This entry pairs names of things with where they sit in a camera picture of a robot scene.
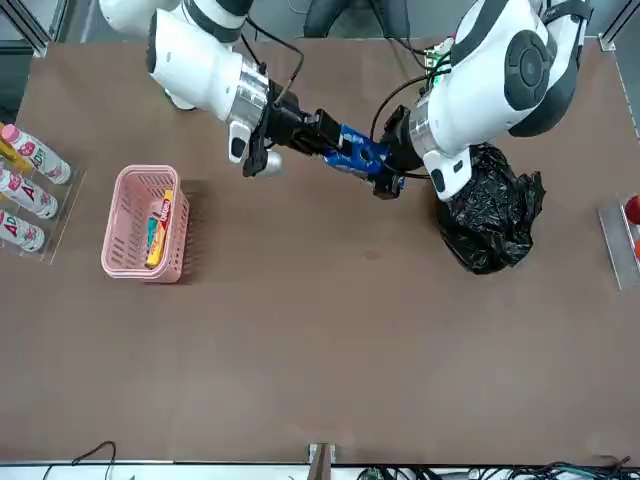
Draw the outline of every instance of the table surface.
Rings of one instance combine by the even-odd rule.
[[[299,43],[303,108],[365,131],[417,72],[386,41]],[[284,81],[295,56],[258,51]],[[18,123],[88,173],[51,267],[2,258],[0,458],[111,439],[126,459],[301,461],[329,442],[341,462],[640,464],[640,297],[619,294],[596,215],[637,190],[639,149],[595,41],[562,123],[497,141],[548,194],[530,255],[486,277],[442,242],[428,184],[384,202],[289,151],[280,177],[243,178],[226,126],[176,110],[144,56],[54,45],[33,62]],[[184,180],[178,285],[101,269],[114,180],[132,163]]]

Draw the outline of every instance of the pink basket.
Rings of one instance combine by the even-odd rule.
[[[160,211],[164,191],[173,190],[173,209],[160,265],[145,267],[147,222]],[[180,190],[178,173],[167,165],[130,165],[118,175],[109,223],[102,245],[102,268],[113,278],[173,283],[182,273],[189,202]]]

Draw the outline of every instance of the bottle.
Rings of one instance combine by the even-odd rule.
[[[4,125],[0,123],[0,131],[2,131],[3,128]],[[21,173],[33,170],[31,162],[22,158],[22,156],[11,148],[11,145],[2,140],[2,138],[0,138],[0,156],[6,158],[11,165]]]
[[[44,245],[44,232],[21,218],[0,210],[0,239],[18,245],[25,252],[37,252]]]
[[[0,193],[40,218],[52,218],[58,211],[58,201],[22,175],[1,168]]]
[[[69,180],[69,164],[37,138],[20,131],[15,125],[5,125],[2,128],[2,139],[53,183],[61,185]]]

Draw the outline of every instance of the black plastic bag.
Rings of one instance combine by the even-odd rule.
[[[498,272],[522,260],[531,225],[542,211],[540,172],[516,178],[502,152],[489,143],[471,146],[472,178],[448,202],[437,201],[440,233],[467,270]]]

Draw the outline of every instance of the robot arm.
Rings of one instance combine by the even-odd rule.
[[[245,159],[245,176],[279,170],[281,158],[264,147],[271,140],[323,155],[330,166],[373,183],[383,198],[397,197],[404,176],[424,165],[446,201],[471,178],[470,145],[504,131],[538,135],[562,118],[591,14],[587,1],[544,0],[539,16],[529,0],[478,0],[459,25],[451,72],[411,111],[399,107],[380,142],[323,110],[302,111],[291,92],[275,101],[282,86],[233,52],[229,28],[219,28],[241,25],[252,0],[239,2],[243,11],[235,16],[224,8],[232,0],[184,0],[183,19],[158,10],[148,67],[172,94],[229,123],[229,158]]]
[[[538,135],[564,116],[590,15],[582,0],[553,0],[542,17],[528,0],[479,0],[469,10],[451,47],[451,73],[409,120],[442,200],[471,177],[469,145],[504,131]]]

